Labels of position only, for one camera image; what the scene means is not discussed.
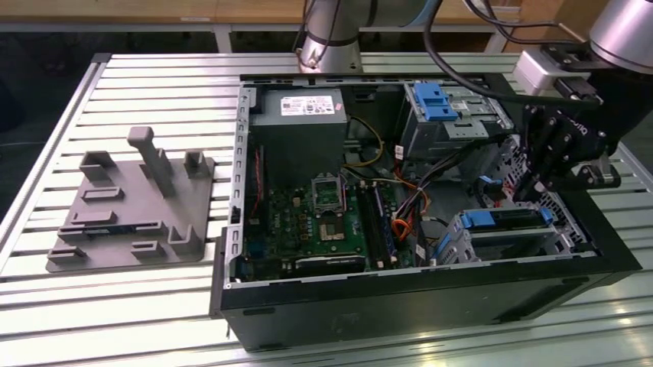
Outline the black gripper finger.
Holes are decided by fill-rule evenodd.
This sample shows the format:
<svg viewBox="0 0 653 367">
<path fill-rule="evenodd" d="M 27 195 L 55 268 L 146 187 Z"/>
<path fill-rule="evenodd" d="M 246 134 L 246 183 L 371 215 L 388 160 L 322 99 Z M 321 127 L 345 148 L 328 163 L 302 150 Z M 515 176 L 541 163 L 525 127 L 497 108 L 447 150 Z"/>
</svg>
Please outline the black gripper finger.
<svg viewBox="0 0 653 367">
<path fill-rule="evenodd" d="M 553 109 L 533 106 L 525 113 L 525 131 L 523 150 L 527 156 L 527 173 L 517 185 L 515 200 L 535 202 L 541 191 L 548 188 L 552 171 L 560 161 L 568 142 L 563 129 L 563 120 L 553 114 Z"/>
<path fill-rule="evenodd" d="M 543 185 L 549 191 L 582 191 L 616 188 L 622 185 L 622 175 L 616 167 L 584 164 L 571 170 L 555 172 Z"/>
</svg>

